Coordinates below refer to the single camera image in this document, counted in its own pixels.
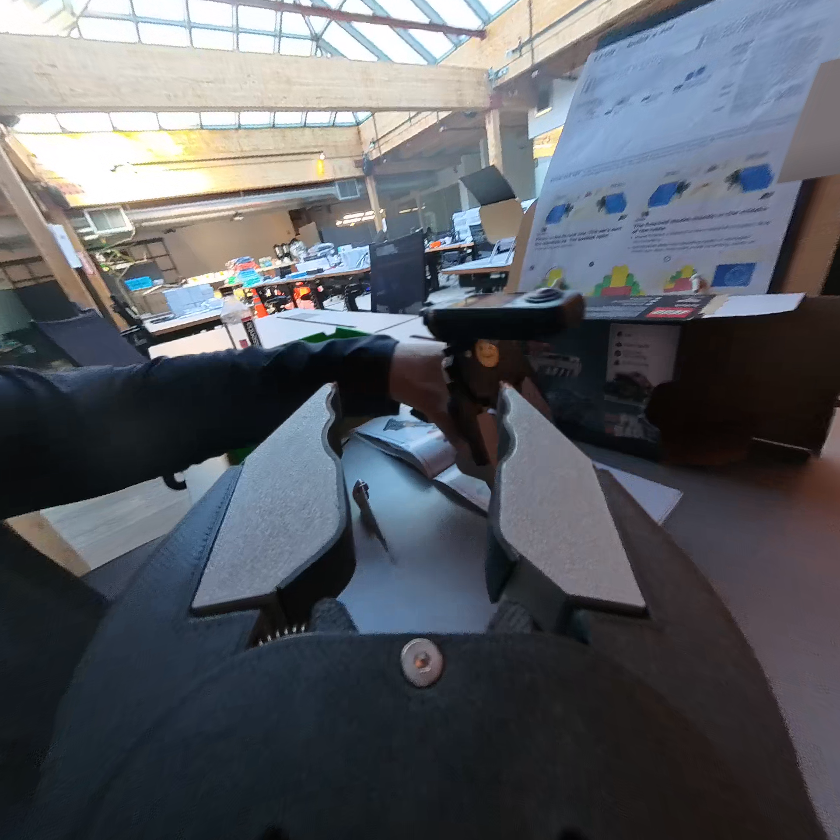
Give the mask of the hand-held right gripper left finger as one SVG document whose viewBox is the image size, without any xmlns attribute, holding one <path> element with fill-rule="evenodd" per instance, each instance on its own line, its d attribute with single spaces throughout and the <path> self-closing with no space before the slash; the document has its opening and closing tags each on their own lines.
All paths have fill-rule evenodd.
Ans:
<svg viewBox="0 0 840 840">
<path fill-rule="evenodd" d="M 200 616 L 309 616 L 355 571 L 336 384 L 318 389 L 241 465 L 192 601 Z"/>
</svg>

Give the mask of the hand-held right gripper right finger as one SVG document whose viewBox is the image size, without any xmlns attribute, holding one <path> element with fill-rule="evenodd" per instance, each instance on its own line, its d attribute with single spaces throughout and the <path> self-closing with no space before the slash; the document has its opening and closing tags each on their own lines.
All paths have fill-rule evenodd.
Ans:
<svg viewBox="0 0 840 840">
<path fill-rule="evenodd" d="M 512 386 L 500 388 L 486 556 L 490 602 L 530 614 L 645 614 L 597 470 Z"/>
</svg>

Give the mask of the grey pointed lego piece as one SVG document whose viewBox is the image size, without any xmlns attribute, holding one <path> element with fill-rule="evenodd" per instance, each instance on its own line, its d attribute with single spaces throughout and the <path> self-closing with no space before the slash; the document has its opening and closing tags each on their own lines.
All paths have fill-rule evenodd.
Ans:
<svg viewBox="0 0 840 840">
<path fill-rule="evenodd" d="M 376 519 L 370 501 L 370 488 L 366 481 L 357 479 L 352 488 L 352 499 L 360 513 L 360 521 L 363 529 L 374 537 L 381 545 L 386 554 L 390 552 L 383 530 Z"/>
</svg>

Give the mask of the person's left forearm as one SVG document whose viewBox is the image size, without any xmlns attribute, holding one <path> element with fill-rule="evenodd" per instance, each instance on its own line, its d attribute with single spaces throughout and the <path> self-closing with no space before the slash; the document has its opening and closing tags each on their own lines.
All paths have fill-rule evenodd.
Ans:
<svg viewBox="0 0 840 840">
<path fill-rule="evenodd" d="M 1 376 L 1 516 L 85 501 L 256 446 L 324 385 L 352 416 L 396 407 L 396 341 L 294 342 Z"/>
</svg>

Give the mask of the black lego set box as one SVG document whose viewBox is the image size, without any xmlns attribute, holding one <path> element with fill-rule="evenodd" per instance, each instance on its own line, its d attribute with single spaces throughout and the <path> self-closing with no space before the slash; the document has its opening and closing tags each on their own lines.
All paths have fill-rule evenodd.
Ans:
<svg viewBox="0 0 840 840">
<path fill-rule="evenodd" d="M 838 408 L 838 297 L 590 297 L 534 350 L 567 437 L 675 466 L 819 455 Z"/>
</svg>

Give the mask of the open lego instruction booklet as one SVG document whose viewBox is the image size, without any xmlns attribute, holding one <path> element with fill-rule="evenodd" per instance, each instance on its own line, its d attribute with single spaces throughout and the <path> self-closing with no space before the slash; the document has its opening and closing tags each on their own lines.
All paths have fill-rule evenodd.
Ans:
<svg viewBox="0 0 840 840">
<path fill-rule="evenodd" d="M 439 488 L 487 514 L 488 484 L 458 468 L 456 447 L 433 423 L 411 415 L 381 416 L 355 428 L 353 435 L 413 467 Z"/>
</svg>

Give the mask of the person's left hand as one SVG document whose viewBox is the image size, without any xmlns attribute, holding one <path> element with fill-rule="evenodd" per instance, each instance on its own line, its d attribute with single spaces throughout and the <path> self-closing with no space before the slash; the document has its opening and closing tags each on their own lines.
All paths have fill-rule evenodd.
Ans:
<svg viewBox="0 0 840 840">
<path fill-rule="evenodd" d="M 417 410 L 436 425 L 458 457 L 465 459 L 470 455 L 469 447 L 448 410 L 445 347 L 432 340 L 398 342 L 392 355 L 389 393 L 393 400 Z"/>
</svg>

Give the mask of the white desk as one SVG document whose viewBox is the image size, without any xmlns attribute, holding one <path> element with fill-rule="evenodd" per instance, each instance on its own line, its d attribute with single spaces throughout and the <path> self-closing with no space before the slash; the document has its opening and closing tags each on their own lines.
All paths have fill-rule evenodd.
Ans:
<svg viewBox="0 0 840 840">
<path fill-rule="evenodd" d="M 441 286 L 462 289 L 500 290 L 508 283 L 514 256 L 511 251 L 441 268 L 438 270 L 438 282 Z"/>
</svg>

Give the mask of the white paper sheet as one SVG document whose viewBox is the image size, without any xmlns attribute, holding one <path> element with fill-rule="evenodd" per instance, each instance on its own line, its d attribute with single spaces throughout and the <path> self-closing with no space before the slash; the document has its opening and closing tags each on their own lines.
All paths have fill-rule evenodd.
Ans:
<svg viewBox="0 0 840 840">
<path fill-rule="evenodd" d="M 613 476 L 626 492 L 635 499 L 636 503 L 646 511 L 647 515 L 660 526 L 666 522 L 683 497 L 683 492 L 679 489 L 659 484 L 598 461 L 592 463 L 595 468 L 604 470 Z"/>
</svg>

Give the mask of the open cardboard box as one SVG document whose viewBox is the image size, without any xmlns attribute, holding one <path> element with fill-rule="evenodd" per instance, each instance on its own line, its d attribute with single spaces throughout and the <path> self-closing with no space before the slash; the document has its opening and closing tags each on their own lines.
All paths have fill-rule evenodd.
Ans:
<svg viewBox="0 0 840 840">
<path fill-rule="evenodd" d="M 462 175 L 460 183 L 478 203 L 479 223 L 493 245 L 516 238 L 531 199 L 519 199 L 508 179 L 495 165 Z"/>
</svg>

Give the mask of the black mesh office chair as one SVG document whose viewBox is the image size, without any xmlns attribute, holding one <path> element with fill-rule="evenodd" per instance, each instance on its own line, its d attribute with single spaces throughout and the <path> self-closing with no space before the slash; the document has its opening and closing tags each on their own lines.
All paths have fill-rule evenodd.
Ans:
<svg viewBox="0 0 840 840">
<path fill-rule="evenodd" d="M 369 254 L 371 311 L 417 315 L 427 297 L 424 234 L 376 241 Z"/>
</svg>

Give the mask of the long wooden desk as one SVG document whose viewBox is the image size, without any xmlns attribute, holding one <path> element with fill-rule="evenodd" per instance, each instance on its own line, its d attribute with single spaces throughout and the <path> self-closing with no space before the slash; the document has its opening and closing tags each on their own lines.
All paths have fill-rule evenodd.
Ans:
<svg viewBox="0 0 840 840">
<path fill-rule="evenodd" d="M 370 294 L 371 267 L 363 265 L 355 269 L 316 269 L 314 272 L 291 272 L 284 277 L 269 277 L 246 287 L 260 289 L 260 297 L 268 314 L 298 308 L 324 310 L 324 302 L 340 298 L 347 312 L 359 312 L 358 298 Z"/>
</svg>

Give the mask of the printed instruction sheet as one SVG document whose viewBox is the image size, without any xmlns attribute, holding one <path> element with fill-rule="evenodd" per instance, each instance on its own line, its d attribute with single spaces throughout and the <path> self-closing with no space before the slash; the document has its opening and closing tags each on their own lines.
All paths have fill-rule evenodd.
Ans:
<svg viewBox="0 0 840 840">
<path fill-rule="evenodd" d="M 770 291 L 784 162 L 838 1 L 712 2 L 592 53 L 535 203 L 520 291 Z"/>
</svg>

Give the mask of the dark office chair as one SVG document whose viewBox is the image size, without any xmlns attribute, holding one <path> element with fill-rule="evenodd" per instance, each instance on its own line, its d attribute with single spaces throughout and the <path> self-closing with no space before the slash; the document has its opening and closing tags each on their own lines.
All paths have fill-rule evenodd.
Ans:
<svg viewBox="0 0 840 840">
<path fill-rule="evenodd" d="M 92 310 L 69 319 L 35 320 L 34 326 L 77 367 L 125 367 L 150 361 L 148 355 Z"/>
</svg>

